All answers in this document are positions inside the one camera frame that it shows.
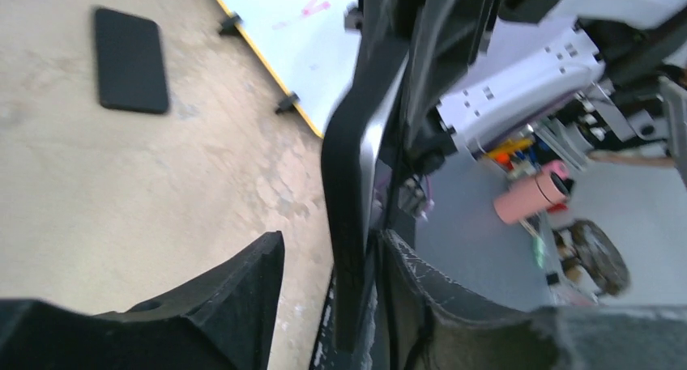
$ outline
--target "yellow object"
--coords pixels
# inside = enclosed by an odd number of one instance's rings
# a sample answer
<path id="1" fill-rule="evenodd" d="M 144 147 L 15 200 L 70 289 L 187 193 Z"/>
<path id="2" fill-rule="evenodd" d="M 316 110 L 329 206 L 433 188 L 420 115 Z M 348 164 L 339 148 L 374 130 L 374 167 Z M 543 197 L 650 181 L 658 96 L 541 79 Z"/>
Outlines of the yellow object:
<path id="1" fill-rule="evenodd" d="M 528 147 L 532 146 L 534 144 L 534 142 L 535 141 L 533 141 L 532 139 L 529 139 L 529 138 L 519 139 L 517 141 L 508 140 L 505 143 L 503 143 L 502 145 L 500 145 L 499 147 L 497 147 L 496 149 L 487 153 L 487 155 L 491 159 L 496 159 L 498 156 L 504 155 L 504 154 L 505 155 L 511 155 L 511 154 L 515 153 L 516 151 L 521 151 L 521 150 L 527 149 Z"/>
<path id="2" fill-rule="evenodd" d="M 225 5 L 224 2 L 222 2 L 222 0 L 216 0 L 216 1 L 220 4 L 220 6 L 222 7 L 222 10 L 224 10 L 224 12 L 227 15 L 229 15 L 229 16 L 233 15 L 233 12 L 231 10 L 229 10 L 227 5 Z M 241 34 L 241 36 L 243 37 L 243 39 L 245 39 L 245 42 L 248 44 L 248 46 L 250 46 L 250 48 L 253 50 L 253 53 L 255 53 L 255 55 L 258 56 L 258 59 L 260 60 L 260 62 L 262 62 L 262 64 L 267 68 L 267 71 L 270 72 L 270 75 L 275 79 L 275 81 L 277 82 L 277 85 L 279 85 L 279 88 L 281 88 L 282 92 L 285 95 L 288 95 L 289 93 L 291 93 L 288 90 L 288 88 L 286 87 L 286 84 L 279 78 L 279 76 L 277 75 L 275 70 L 272 69 L 272 67 L 270 66 L 270 63 L 267 61 L 265 56 L 263 56 L 262 53 L 260 53 L 260 50 L 258 50 L 258 46 L 253 42 L 253 40 L 250 39 L 250 37 L 245 32 L 244 28 L 241 26 L 240 23 L 236 25 L 236 28 L 237 28 L 238 32 Z M 303 109 L 303 107 L 298 103 L 295 103 L 293 105 L 293 107 L 296 109 L 296 111 L 298 111 L 298 113 L 301 115 L 301 117 L 303 117 L 303 119 L 305 119 L 305 123 L 308 124 L 308 127 L 310 127 L 310 129 L 319 138 L 323 138 L 324 134 L 317 127 L 315 127 L 315 124 L 313 123 L 313 121 L 310 120 L 310 118 L 308 117 L 308 114 L 305 113 L 305 110 Z"/>

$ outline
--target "orange object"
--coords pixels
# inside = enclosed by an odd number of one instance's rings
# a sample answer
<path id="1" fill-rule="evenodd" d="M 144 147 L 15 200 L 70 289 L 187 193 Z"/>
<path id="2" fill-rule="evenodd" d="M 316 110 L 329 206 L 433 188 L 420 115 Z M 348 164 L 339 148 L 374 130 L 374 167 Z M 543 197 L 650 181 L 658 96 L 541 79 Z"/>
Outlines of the orange object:
<path id="1" fill-rule="evenodd" d="M 510 163 L 510 155 L 507 155 L 506 153 L 501 153 L 494 158 L 496 162 L 499 164 L 505 165 Z"/>
<path id="2" fill-rule="evenodd" d="M 556 213 L 556 212 L 561 212 L 561 211 L 567 211 L 568 206 L 564 202 L 559 202 L 555 206 L 552 206 L 551 208 L 547 209 L 546 211 L 550 214 Z"/>
<path id="3" fill-rule="evenodd" d="M 532 146 L 535 141 L 529 138 L 519 139 L 517 141 L 508 140 L 496 149 L 487 153 L 492 159 L 496 159 L 499 155 L 511 155 L 516 151 L 522 151 Z"/>

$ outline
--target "black bracket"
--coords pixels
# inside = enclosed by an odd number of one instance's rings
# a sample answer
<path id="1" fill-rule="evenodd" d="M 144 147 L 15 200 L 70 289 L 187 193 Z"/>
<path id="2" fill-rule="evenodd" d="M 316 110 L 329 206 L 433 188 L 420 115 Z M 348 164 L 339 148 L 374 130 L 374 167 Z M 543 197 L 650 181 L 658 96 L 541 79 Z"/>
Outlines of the black bracket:
<path id="1" fill-rule="evenodd" d="M 360 31 L 363 28 L 363 11 L 358 6 L 350 6 L 343 18 L 343 27 L 347 31 Z"/>
<path id="2" fill-rule="evenodd" d="M 453 141 L 454 134 L 455 128 L 446 126 L 437 107 L 432 108 L 406 152 L 413 172 L 428 175 L 443 166 L 446 157 L 458 151 Z"/>
<path id="3" fill-rule="evenodd" d="M 221 36 L 240 36 L 237 25 L 241 24 L 241 17 L 237 14 L 227 15 L 222 21 L 220 29 L 217 31 Z"/>
<path id="4" fill-rule="evenodd" d="M 298 103 L 298 95 L 291 92 L 286 98 L 284 98 L 277 104 L 277 109 L 275 110 L 275 113 L 277 115 L 280 115 L 282 113 L 292 113 L 296 111 L 296 103 Z"/>

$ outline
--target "concrete floor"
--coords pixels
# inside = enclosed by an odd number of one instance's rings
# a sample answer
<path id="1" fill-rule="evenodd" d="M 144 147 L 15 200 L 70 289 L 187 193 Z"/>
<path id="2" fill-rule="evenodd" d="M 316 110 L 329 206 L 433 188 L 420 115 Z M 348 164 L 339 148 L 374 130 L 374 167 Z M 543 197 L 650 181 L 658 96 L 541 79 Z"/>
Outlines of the concrete floor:
<path id="1" fill-rule="evenodd" d="M 97 104 L 91 7 L 155 20 L 173 106 Z M 123 311 L 281 230 L 271 368 L 307 368 L 331 268 L 319 139 L 213 0 L 0 0 L 0 296 Z"/>

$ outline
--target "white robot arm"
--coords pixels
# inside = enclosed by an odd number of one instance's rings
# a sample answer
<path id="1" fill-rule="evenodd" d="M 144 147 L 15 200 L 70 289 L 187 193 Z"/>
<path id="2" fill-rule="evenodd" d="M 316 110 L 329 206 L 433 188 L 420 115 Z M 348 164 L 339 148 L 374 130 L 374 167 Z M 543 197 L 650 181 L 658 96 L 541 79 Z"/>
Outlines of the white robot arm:
<path id="1" fill-rule="evenodd" d="M 457 144 L 478 152 L 563 109 L 568 118 L 541 124 L 540 137 L 580 170 L 599 140 L 579 128 L 585 114 L 614 142 L 668 140 L 676 130 L 668 132 L 659 76 L 664 66 L 685 68 L 686 7 L 687 0 L 505 0 L 486 52 L 442 98 L 442 119 L 457 130 Z"/>

